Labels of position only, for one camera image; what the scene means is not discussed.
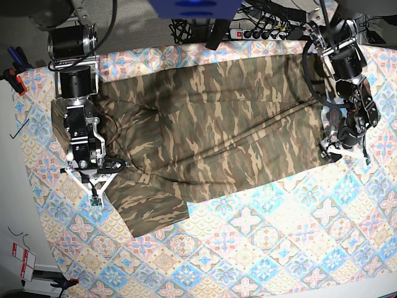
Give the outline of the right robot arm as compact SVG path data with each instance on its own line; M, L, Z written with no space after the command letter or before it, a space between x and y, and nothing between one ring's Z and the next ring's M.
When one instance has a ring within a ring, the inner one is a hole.
M99 92L99 56L103 44L93 25L63 23L74 15L73 1L39 1L30 19L48 32L48 69L54 74L55 100L51 121L56 139L66 155L68 173L80 186L93 189L109 183L125 168L125 162L111 158L111 143L100 134L103 114L92 101Z

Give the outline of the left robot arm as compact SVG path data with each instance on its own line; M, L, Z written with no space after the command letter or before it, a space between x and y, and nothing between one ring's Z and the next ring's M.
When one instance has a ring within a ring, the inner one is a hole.
M320 2L325 25L311 21L308 24L310 39L303 48L302 67L305 82L312 96L322 105L333 109L345 109L346 117L332 127L319 148L323 158L336 162L350 156L370 164L365 135L378 125L381 115L373 100L370 84L362 73L367 61L357 43L358 29L355 13L338 6L329 18L324 1ZM328 75L336 84L336 93L343 104L334 104L320 96L313 87L308 70L308 50L314 47Z

